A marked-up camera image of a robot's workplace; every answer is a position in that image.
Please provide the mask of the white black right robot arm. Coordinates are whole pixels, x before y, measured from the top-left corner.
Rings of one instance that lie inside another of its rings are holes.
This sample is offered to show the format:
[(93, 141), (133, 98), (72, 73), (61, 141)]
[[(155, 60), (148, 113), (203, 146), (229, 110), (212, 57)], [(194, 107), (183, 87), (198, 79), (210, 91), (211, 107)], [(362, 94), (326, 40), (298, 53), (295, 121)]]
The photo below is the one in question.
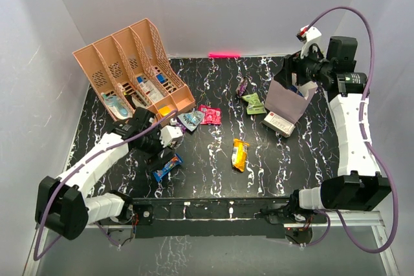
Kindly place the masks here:
[(380, 173), (367, 121), (368, 99), (363, 97), (368, 77), (355, 72), (358, 46), (353, 37), (333, 36), (324, 55), (317, 41), (304, 39), (303, 47), (283, 60), (283, 86), (315, 82), (325, 91), (339, 147), (336, 177), (312, 189), (295, 190), (285, 208), (289, 217), (303, 222), (312, 210), (372, 211), (388, 194), (391, 182)]

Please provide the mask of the blue M&M's packet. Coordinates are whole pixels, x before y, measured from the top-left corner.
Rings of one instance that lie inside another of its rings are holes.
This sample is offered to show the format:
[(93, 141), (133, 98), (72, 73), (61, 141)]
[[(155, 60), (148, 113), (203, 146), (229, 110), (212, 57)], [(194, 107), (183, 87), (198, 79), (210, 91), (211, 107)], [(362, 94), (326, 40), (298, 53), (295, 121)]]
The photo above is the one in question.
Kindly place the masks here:
[(168, 161), (162, 169), (153, 172), (153, 176), (157, 182), (160, 182), (164, 176), (166, 176), (174, 167), (183, 163), (182, 158), (175, 154), (174, 157)]

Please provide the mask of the blue Burts chips bag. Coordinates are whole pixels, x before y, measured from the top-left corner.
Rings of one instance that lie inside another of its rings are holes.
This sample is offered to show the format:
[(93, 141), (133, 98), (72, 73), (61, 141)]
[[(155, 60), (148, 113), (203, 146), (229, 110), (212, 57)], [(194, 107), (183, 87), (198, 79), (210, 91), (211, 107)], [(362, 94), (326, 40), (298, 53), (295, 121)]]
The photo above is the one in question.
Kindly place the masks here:
[(295, 92), (296, 94), (299, 92), (298, 88), (295, 85), (291, 85), (289, 87), (289, 90), (291, 90), (292, 92)]

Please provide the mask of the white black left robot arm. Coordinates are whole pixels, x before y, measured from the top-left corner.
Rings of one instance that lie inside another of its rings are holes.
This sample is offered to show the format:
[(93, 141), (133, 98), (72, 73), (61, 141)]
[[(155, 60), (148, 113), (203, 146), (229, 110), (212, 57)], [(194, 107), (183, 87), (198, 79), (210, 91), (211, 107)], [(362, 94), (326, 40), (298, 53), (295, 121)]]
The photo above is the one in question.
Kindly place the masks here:
[(174, 156), (168, 145), (171, 127), (164, 121), (176, 115), (172, 110), (160, 120), (145, 108), (132, 118), (115, 122), (113, 128), (77, 164), (58, 177), (45, 177), (39, 184), (35, 221), (68, 240), (77, 238), (84, 228), (111, 218), (121, 224), (133, 218), (131, 199), (112, 191), (90, 198), (89, 191), (121, 158), (136, 149), (144, 153), (144, 168), (161, 170)]

